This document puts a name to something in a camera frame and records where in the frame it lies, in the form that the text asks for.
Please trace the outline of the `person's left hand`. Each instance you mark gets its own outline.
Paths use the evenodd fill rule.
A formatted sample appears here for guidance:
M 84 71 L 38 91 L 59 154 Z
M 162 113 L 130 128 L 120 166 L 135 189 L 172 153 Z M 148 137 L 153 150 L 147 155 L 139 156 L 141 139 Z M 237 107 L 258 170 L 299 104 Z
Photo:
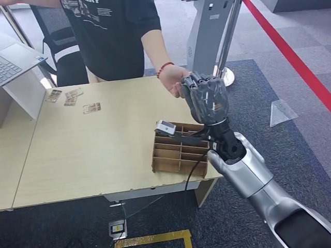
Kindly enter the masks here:
M 188 75 L 189 72 L 184 68 L 176 65 L 167 65 L 159 72 L 159 79 L 172 96 L 184 98 L 184 94 L 181 91 L 181 81 L 182 78 Z

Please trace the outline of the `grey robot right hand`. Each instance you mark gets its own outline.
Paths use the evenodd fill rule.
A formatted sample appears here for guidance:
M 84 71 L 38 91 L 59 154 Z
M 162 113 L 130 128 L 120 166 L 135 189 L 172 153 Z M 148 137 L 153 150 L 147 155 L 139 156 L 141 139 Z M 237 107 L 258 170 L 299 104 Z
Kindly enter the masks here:
M 222 79 L 192 72 L 181 78 L 181 86 L 191 116 L 197 123 L 216 125 L 228 114 L 229 98 Z

